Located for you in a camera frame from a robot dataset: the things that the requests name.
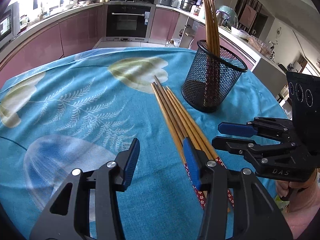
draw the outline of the blue tablecloth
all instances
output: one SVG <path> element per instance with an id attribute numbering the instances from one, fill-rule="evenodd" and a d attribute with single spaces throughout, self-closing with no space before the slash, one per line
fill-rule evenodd
<path id="1" fill-rule="evenodd" d="M 191 108 L 180 88 L 194 56 L 192 50 L 176 48 L 96 49 L 5 83 L 0 92 L 0 202 L 27 239 L 68 173 L 99 168 L 134 137 L 141 150 L 133 181 L 117 194 L 126 239 L 196 239 L 203 211 L 152 94 L 153 76 L 172 89 L 209 140 L 220 135 L 222 121 L 286 115 L 251 72 L 241 75 L 215 113 Z M 218 154 L 229 169 L 253 169 L 241 156 Z M 261 181 L 274 196 L 274 182 Z M 232 236 L 232 216 L 226 237 Z"/>

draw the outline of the finger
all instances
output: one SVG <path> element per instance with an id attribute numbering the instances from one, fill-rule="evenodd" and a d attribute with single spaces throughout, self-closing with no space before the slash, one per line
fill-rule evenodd
<path id="1" fill-rule="evenodd" d="M 288 189 L 288 186 L 289 186 L 289 182 L 288 181 L 277 180 L 277 183 L 283 189 Z"/>
<path id="2" fill-rule="evenodd" d="M 276 192 L 280 197 L 285 197 L 287 196 L 289 190 L 282 188 L 280 185 L 276 185 Z"/>

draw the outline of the white countertop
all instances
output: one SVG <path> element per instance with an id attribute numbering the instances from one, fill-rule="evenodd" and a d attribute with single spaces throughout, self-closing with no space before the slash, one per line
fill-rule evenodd
<path id="1" fill-rule="evenodd" d="M 104 3 L 93 3 L 93 4 L 81 6 L 81 7 L 71 8 L 69 10 L 62 11 L 62 12 L 55 14 L 51 17 L 48 17 L 38 23 L 33 24 L 26 31 L 24 31 L 21 34 L 18 34 L 18 36 L 16 36 L 5 47 L 2 48 L 2 50 L 0 52 L 0 62 L 2 62 L 7 57 L 7 55 L 11 51 L 13 51 L 17 46 L 19 46 L 23 41 L 25 41 L 27 38 L 32 36 L 34 33 L 38 32 L 42 28 L 46 27 L 47 25 L 54 23 L 54 22 L 66 17 L 66 16 L 71 15 L 71 14 L 81 12 L 82 10 L 85 10 L 85 9 L 101 6 L 103 4 Z"/>
<path id="2" fill-rule="evenodd" d="M 164 9 L 168 9 L 168 10 L 174 10 L 176 12 L 179 12 L 181 14 L 184 14 L 198 22 L 201 22 L 202 24 L 205 25 L 205 20 L 199 16 L 196 16 L 192 13 L 180 10 L 178 8 L 175 7 L 171 7 L 171 6 L 164 6 L 164 5 L 160 5 L 157 4 L 156 5 L 157 8 L 164 8 Z M 257 52 L 251 45 L 249 45 L 246 41 L 244 41 L 243 39 L 236 37 L 234 35 L 232 35 L 231 33 L 227 32 L 226 30 L 224 30 L 223 28 L 218 27 L 219 33 L 221 35 L 223 35 L 224 37 L 226 37 L 228 40 L 232 41 L 234 44 L 236 44 L 238 47 L 240 47 L 244 52 L 246 52 L 250 57 L 252 57 L 255 61 L 256 64 L 253 66 L 253 68 L 255 68 L 255 66 L 258 64 L 258 62 L 263 59 L 264 61 L 267 61 L 268 63 L 270 63 L 271 65 L 273 65 L 275 68 L 277 68 L 279 71 L 281 71 L 283 74 L 284 72 L 277 66 L 277 64 L 275 62 L 273 62 L 272 60 L 270 60 L 269 58 L 266 58 L 265 56 L 263 56 L 261 53 Z"/>

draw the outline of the black mesh cup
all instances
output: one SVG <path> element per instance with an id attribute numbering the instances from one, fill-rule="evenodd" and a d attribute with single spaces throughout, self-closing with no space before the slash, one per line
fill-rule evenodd
<path id="1" fill-rule="evenodd" d="M 181 88 L 183 98 L 196 110 L 212 113 L 233 88 L 246 64 L 220 46 L 220 58 L 207 50 L 207 42 L 197 42 L 198 50 Z"/>

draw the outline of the oven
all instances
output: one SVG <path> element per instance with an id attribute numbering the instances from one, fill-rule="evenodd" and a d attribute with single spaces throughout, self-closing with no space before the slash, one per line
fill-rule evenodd
<path id="1" fill-rule="evenodd" d="M 107 41 L 144 41 L 150 38 L 156 5 L 110 2 L 107 11 Z"/>

